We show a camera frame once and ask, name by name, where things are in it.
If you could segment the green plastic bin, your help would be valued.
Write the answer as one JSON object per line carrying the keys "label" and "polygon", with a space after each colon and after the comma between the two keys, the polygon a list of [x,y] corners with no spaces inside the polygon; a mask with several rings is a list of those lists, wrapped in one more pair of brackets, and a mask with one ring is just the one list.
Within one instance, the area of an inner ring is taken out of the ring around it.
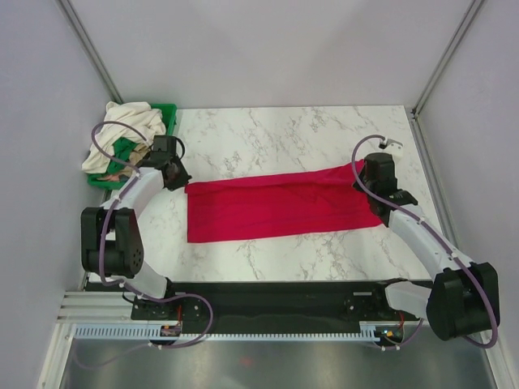
{"label": "green plastic bin", "polygon": [[[172,135],[176,125],[177,107],[174,104],[150,104],[153,109],[159,109],[162,112],[162,121],[166,125],[166,133],[164,135]],[[105,122],[105,124],[119,124],[125,126],[135,133],[143,137],[135,128],[121,122]],[[124,164],[125,168],[118,173],[108,174],[106,172],[110,161],[117,161]],[[103,190],[118,190],[123,187],[126,181],[134,172],[133,165],[128,164],[124,160],[118,160],[114,156],[104,152],[97,144],[96,140],[92,142],[89,149],[88,157],[83,162],[81,169],[87,176],[87,182],[90,186],[101,188]]]}

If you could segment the red t shirt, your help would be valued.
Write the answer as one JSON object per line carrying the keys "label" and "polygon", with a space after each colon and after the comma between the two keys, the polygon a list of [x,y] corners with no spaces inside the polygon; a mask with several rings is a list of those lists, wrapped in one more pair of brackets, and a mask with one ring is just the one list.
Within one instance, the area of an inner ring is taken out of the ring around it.
{"label": "red t shirt", "polygon": [[187,240],[229,242],[381,225],[354,189],[351,164],[302,173],[191,183]]}

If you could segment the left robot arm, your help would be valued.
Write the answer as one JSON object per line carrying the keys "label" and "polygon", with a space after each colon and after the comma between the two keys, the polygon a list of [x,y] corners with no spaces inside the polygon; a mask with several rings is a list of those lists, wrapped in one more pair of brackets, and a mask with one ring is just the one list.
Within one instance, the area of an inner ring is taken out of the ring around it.
{"label": "left robot arm", "polygon": [[105,287],[125,288],[150,300],[159,318],[171,318],[178,299],[168,293],[170,281],[148,265],[138,219],[164,189],[185,187],[191,175],[182,164],[185,146],[172,135],[158,135],[141,166],[121,190],[99,207],[85,208],[80,217],[83,269],[100,277]]}

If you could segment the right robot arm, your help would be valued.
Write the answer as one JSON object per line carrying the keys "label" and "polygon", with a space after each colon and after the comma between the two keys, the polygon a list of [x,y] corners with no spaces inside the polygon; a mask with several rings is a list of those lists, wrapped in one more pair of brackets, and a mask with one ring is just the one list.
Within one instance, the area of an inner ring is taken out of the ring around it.
{"label": "right robot arm", "polygon": [[411,281],[391,281],[371,299],[383,319],[399,310],[425,319],[441,340],[463,337],[480,348],[498,340],[498,276],[489,263],[476,263],[461,253],[429,220],[417,199],[397,186],[392,155],[367,155],[352,168],[354,188],[367,195],[371,212],[414,253],[433,280],[430,288]]}

